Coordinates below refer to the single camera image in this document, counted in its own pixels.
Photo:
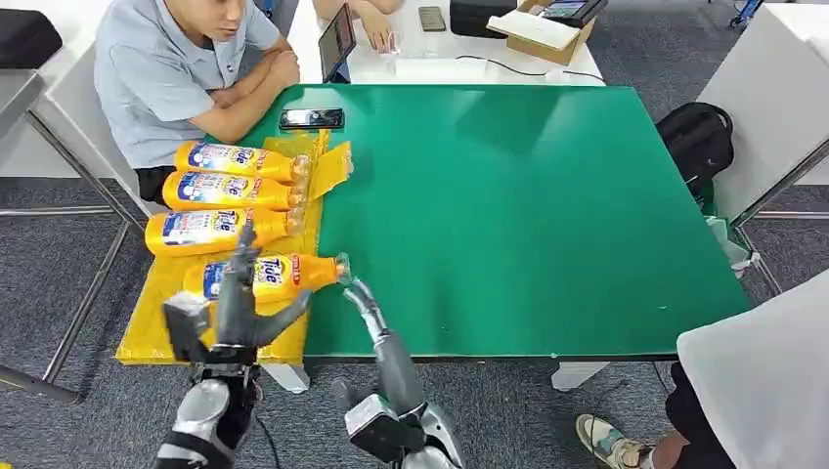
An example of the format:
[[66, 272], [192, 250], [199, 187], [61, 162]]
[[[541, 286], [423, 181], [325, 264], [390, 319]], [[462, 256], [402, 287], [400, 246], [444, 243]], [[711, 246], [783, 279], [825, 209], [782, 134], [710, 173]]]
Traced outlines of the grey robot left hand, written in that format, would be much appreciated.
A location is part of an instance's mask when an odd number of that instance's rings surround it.
[[300, 290], [293, 301], [272, 316], [255, 312], [254, 261], [259, 249], [253, 223], [247, 222], [220, 283], [215, 337], [218, 344], [262, 348], [275, 341], [304, 313], [312, 291]]

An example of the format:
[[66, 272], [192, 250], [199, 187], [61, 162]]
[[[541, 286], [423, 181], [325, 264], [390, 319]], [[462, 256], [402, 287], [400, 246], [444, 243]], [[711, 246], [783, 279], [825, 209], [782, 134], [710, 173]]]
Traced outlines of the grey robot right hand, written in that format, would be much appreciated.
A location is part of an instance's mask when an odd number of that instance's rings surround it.
[[410, 423], [418, 422], [427, 402], [414, 361], [402, 338], [387, 325], [371, 290], [360, 279], [355, 277], [343, 295], [356, 307], [366, 325], [387, 407]]

